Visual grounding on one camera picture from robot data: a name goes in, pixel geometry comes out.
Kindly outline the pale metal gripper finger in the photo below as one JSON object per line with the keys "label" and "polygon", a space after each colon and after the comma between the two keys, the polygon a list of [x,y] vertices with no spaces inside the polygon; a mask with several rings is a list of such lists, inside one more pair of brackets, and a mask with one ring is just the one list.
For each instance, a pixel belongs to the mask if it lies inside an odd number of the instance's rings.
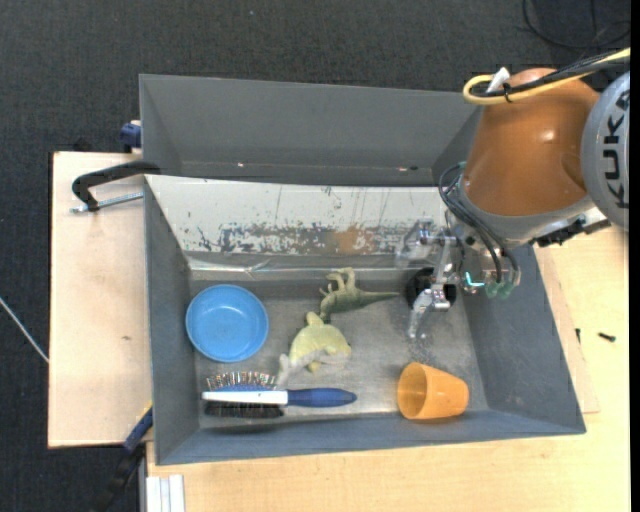
{"label": "pale metal gripper finger", "polygon": [[417,221],[402,237],[395,254],[398,268],[435,263],[446,243],[446,236],[433,221]]}
{"label": "pale metal gripper finger", "polygon": [[425,288],[408,298],[410,307],[407,336],[417,339],[429,315],[433,312],[446,312],[450,309],[450,301],[446,297],[443,285]]}

